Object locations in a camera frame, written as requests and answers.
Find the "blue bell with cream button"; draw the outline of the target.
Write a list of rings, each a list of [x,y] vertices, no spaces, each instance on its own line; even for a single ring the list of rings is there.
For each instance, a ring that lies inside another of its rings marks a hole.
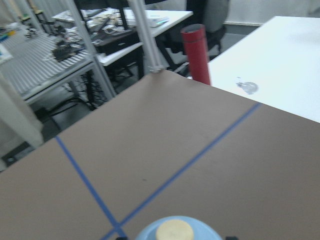
[[[137,240],[220,240],[222,237],[206,223],[189,216],[158,219],[137,235]]]

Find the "red cylinder bottle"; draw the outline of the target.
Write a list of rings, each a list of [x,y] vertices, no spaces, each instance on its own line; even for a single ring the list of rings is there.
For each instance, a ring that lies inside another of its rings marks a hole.
[[[180,33],[192,79],[210,86],[211,80],[208,70],[209,56],[205,26],[199,23],[191,24],[184,27]]]

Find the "black office chair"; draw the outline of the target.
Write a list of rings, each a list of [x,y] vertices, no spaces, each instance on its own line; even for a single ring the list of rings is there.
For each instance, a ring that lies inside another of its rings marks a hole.
[[[192,11],[193,15],[183,20],[181,23],[168,30],[160,39],[164,47],[163,56],[168,63],[168,70],[176,71],[181,69],[185,71],[186,65],[183,63],[174,63],[167,52],[170,49],[174,54],[181,52],[185,54],[181,30],[190,25],[202,24],[205,27],[207,49],[211,50],[217,47],[217,54],[209,55],[213,60],[222,53],[222,38],[226,33],[225,20],[229,14],[230,2],[228,0],[187,0],[186,10]]]

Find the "white side table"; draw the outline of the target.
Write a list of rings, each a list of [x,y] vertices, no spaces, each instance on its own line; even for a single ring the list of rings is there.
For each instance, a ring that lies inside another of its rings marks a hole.
[[[275,16],[208,67],[213,87],[320,120],[318,18]]]

